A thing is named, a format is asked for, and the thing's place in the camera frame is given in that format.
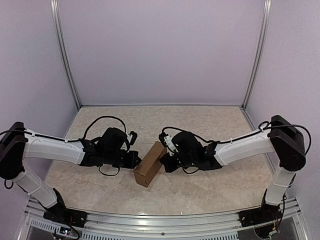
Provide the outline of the brown cardboard box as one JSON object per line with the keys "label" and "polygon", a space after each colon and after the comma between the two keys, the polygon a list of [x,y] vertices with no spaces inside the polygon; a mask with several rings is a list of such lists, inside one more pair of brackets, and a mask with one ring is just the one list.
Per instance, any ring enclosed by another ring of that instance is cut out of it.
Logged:
{"label": "brown cardboard box", "polygon": [[160,159],[167,153],[167,149],[162,145],[161,142],[156,141],[150,150],[147,152],[145,157],[142,159],[140,164],[135,168],[133,174],[135,181],[138,185],[147,188],[162,164]]}

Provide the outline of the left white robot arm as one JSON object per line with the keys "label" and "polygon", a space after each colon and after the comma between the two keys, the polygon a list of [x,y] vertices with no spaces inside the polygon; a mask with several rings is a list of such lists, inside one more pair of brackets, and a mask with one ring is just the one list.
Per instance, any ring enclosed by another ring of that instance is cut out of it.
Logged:
{"label": "left white robot arm", "polygon": [[26,129],[23,122],[15,122],[1,135],[0,177],[17,184],[61,223],[70,218],[70,211],[60,193],[30,170],[24,159],[62,161],[80,167],[110,165],[117,170],[134,169],[142,161],[139,153],[131,150],[137,133],[126,134],[115,127],[107,128],[102,136],[94,139],[70,140],[43,135]]}

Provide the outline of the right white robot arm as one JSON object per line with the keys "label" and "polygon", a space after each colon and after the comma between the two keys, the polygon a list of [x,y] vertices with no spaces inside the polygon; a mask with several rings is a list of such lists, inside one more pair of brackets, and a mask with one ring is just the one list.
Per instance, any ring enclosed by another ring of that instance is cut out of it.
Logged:
{"label": "right white robot arm", "polygon": [[291,124],[280,115],[262,122],[248,134],[225,141],[207,140],[183,129],[174,136],[167,134],[164,127],[158,136],[163,147],[168,150],[160,163],[166,173],[181,168],[196,168],[198,171],[221,169],[233,162],[253,156],[275,153],[279,160],[272,182],[266,189],[262,206],[256,210],[256,218],[266,222],[275,212],[292,185],[298,171],[306,165],[306,155],[310,145],[305,145],[302,125]]}

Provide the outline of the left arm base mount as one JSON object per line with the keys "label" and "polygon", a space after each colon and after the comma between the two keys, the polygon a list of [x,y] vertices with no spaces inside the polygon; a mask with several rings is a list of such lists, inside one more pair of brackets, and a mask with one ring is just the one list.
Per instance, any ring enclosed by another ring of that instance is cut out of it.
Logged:
{"label": "left arm base mount", "polygon": [[53,206],[45,210],[43,218],[72,227],[84,228],[88,213],[66,207]]}

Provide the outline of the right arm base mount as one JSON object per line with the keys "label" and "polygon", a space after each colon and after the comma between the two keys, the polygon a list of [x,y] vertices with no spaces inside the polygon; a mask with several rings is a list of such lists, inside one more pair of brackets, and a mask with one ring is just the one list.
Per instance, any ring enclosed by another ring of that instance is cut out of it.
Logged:
{"label": "right arm base mount", "polygon": [[242,210],[238,213],[241,226],[249,227],[259,224],[264,224],[267,222],[274,221],[276,219],[280,219],[282,216],[281,211],[278,207],[276,208],[262,208],[257,207],[248,210]]}

